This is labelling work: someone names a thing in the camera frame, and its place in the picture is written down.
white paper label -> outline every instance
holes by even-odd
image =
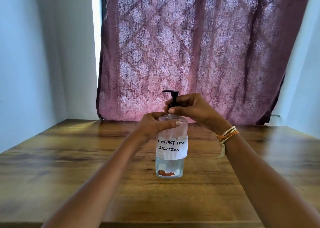
[[[178,160],[188,155],[188,136],[178,139],[158,137],[155,156],[165,160]]]

person's left hand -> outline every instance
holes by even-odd
[[[167,115],[165,112],[146,113],[131,135],[141,138],[144,145],[159,132],[165,129],[172,129],[181,125],[180,120],[158,121],[161,116]]]

hand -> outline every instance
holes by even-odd
[[[159,132],[172,129],[181,125],[180,120],[158,121],[158,118],[166,115],[165,112],[146,113],[135,130],[130,134],[137,138],[141,138],[143,144],[141,149],[148,143],[148,141],[156,136]]]
[[[218,135],[221,135],[232,127],[227,120],[206,102],[200,93],[181,95],[177,97],[176,101],[181,107],[169,109],[168,105],[172,102],[172,99],[170,99],[165,102],[166,106],[163,109],[171,114],[192,118]]]

person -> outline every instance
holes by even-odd
[[[168,109],[171,101],[166,101],[165,112],[144,115],[102,167],[42,227],[99,227],[132,157],[157,133],[181,124],[157,121],[166,112],[190,117],[218,135],[232,127],[200,94],[179,96],[181,106]],[[319,213],[239,134],[230,137],[225,146],[226,156],[265,227],[320,228]]]

fingernail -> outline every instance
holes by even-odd
[[[181,121],[180,120],[176,120],[176,126],[180,126],[181,125]]]

